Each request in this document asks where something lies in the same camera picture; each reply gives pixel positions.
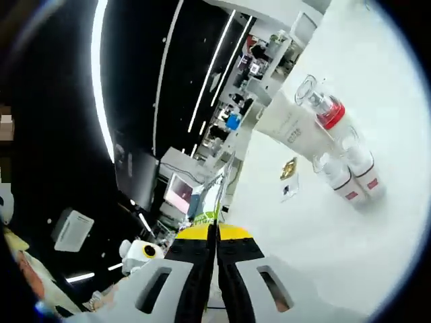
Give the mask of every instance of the monitor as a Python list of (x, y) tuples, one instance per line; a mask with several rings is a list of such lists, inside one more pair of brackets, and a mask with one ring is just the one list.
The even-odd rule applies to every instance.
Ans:
[(166, 202), (187, 214), (191, 203), (193, 187), (176, 173), (172, 173), (164, 195)]
[(114, 134), (114, 164), (119, 190), (150, 212), (159, 161), (117, 131)]

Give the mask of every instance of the white cosmetic bottle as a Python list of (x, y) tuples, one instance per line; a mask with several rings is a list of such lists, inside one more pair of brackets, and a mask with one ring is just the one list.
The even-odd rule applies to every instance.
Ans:
[(343, 150), (346, 164), (366, 194), (374, 199), (384, 195), (385, 185), (376, 172), (374, 158), (370, 150), (360, 142), (355, 130), (351, 129), (348, 136), (338, 140), (338, 145)]
[(306, 106), (316, 113), (319, 124), (338, 141), (353, 127), (344, 105), (329, 95), (316, 78), (308, 75), (295, 93), (295, 103)]
[(289, 101), (280, 90), (255, 126), (255, 130), (283, 143), (312, 162), (335, 145), (309, 111)]
[(354, 180), (347, 165), (329, 153), (315, 156), (314, 172), (325, 178), (332, 189), (348, 203), (359, 207), (366, 202), (366, 195)]

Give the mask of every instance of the white tabletop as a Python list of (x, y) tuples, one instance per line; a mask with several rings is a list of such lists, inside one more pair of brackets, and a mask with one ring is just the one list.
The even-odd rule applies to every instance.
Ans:
[(310, 277), (324, 300), (363, 314), (409, 269), (428, 220), (428, 102), (399, 38), (363, 1), (333, 0), (282, 87), (293, 100), (307, 74), (326, 78), (364, 134), (386, 197), (358, 212), (300, 157), (300, 191), (281, 203), (281, 167), (296, 154), (253, 131), (229, 212), (228, 222)]

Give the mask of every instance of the yellow object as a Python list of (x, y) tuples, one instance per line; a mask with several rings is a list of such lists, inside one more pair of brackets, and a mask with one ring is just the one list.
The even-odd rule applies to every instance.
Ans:
[(218, 227), (220, 229), (221, 240), (253, 238), (249, 232), (235, 225), (219, 223)]
[(145, 254), (145, 257), (147, 257), (147, 258), (149, 258), (149, 259), (155, 258), (155, 257), (156, 257), (156, 251), (154, 250), (154, 254), (153, 254), (152, 256), (150, 256), (150, 255), (145, 251), (145, 247), (146, 247), (146, 246), (142, 247), (142, 253), (143, 253), (143, 254)]
[(182, 230), (177, 236), (177, 239), (186, 240), (206, 240), (208, 238), (209, 224), (199, 224), (193, 227), (188, 227)]
[(296, 172), (297, 159), (294, 157), (292, 160), (288, 161), (283, 167), (283, 172), (281, 173), (280, 180), (287, 180), (291, 178)]
[(29, 248), (27, 242), (15, 235), (11, 230), (5, 228), (4, 235), (10, 249), (14, 251), (22, 251)]

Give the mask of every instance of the cable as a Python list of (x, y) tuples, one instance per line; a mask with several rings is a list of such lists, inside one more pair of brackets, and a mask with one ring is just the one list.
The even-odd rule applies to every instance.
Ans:
[(238, 166), (238, 169), (236, 171), (235, 177), (234, 179), (228, 184), (228, 187), (226, 187), (226, 191), (228, 190), (229, 186), (232, 185), (233, 182), (236, 181), (236, 179), (238, 178), (239, 173), (241, 172), (241, 168), (242, 168), (242, 161), (240, 161), (240, 165)]
[(218, 215), (221, 215), (221, 216), (222, 216), (222, 220), (223, 220), (223, 223), (224, 223), (226, 220), (224, 219), (224, 216), (223, 216), (222, 210), (220, 210), (220, 211), (219, 211), (219, 214), (218, 214)]
[(173, 165), (170, 165), (170, 164), (167, 164), (167, 163), (161, 163), (162, 165), (165, 165), (167, 168), (170, 168), (171, 170), (176, 170), (177, 172), (180, 172), (180, 173), (182, 173), (182, 174), (185, 174), (185, 175), (187, 175), (188, 177), (190, 177), (192, 180), (194, 180), (195, 182), (197, 182), (197, 183), (199, 183), (199, 184), (203, 184), (204, 182), (200, 182), (200, 181), (198, 181), (197, 179), (196, 179), (196, 177), (194, 177), (190, 172), (188, 172), (188, 171), (186, 171), (186, 170), (180, 170), (179, 168), (177, 168), (177, 167), (175, 167), (175, 166), (173, 166)]

